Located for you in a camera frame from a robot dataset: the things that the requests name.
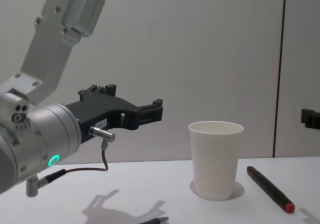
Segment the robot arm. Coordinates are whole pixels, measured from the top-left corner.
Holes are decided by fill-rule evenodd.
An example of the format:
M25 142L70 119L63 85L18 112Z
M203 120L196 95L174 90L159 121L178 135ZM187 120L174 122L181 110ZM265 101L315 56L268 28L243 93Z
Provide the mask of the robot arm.
M105 0L46 0L21 71L0 85L0 194L74 154L93 137L113 141L111 128L135 130L160 121L162 100L138 107L115 96L116 86L79 91L80 101L29 112L55 90L72 47L93 32Z

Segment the paper cup rim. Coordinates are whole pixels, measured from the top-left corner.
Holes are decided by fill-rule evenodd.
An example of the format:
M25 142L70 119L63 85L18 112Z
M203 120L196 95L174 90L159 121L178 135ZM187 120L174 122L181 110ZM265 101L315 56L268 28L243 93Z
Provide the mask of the paper cup rim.
M239 131L233 131L233 132L225 132L225 133L219 133L219 132L206 132L206 131L200 131L192 128L193 125L200 124L200 123L223 123L223 124L230 124L233 126L240 127ZM208 121L197 121L193 122L188 126L190 131L200 133L200 134L207 134L207 135L235 135L235 134L240 134L242 133L245 128L242 125L233 123L233 122L228 122L228 121L217 121L217 120L208 120Z

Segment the black cable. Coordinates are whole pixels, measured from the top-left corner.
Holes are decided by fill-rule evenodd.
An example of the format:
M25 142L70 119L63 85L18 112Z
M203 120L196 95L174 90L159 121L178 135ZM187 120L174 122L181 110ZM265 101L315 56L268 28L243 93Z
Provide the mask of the black cable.
M82 171L82 170L97 170L97 171L108 171L109 167L108 167L108 163L106 160L106 154L105 151L103 150L102 153L102 160L104 163L105 168L75 168L75 169L70 169L70 170L65 170L65 169L61 169L59 171L56 171L50 175L45 176L42 179L46 179L47 180L47 184L53 182L54 180L57 180L58 178L62 177L63 175L70 173L70 172L74 172L74 171Z

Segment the white paper cup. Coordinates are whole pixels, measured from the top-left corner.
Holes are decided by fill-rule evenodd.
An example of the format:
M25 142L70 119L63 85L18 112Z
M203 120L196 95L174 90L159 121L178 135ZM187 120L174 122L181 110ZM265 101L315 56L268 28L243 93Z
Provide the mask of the white paper cup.
M207 200L230 198L235 189L244 127L223 121L201 121L190 124L189 131L197 194Z

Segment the cable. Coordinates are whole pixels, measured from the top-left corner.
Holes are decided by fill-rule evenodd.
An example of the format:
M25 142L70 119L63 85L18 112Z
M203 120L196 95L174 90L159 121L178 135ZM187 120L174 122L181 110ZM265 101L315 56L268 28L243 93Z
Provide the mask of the cable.
M106 157L105 150L102 150L101 155L102 155L102 160L103 160L105 168L75 168L75 169L70 169L70 170L61 169L59 171L56 171L50 175L47 175L47 176L41 178L38 181L38 187L41 188L45 185L48 185L49 183L53 182L54 180L57 180L58 178L62 177L63 175L65 175L67 173L70 173L70 172L82 171L82 170L108 171L109 167L108 167L107 160L105 158Z

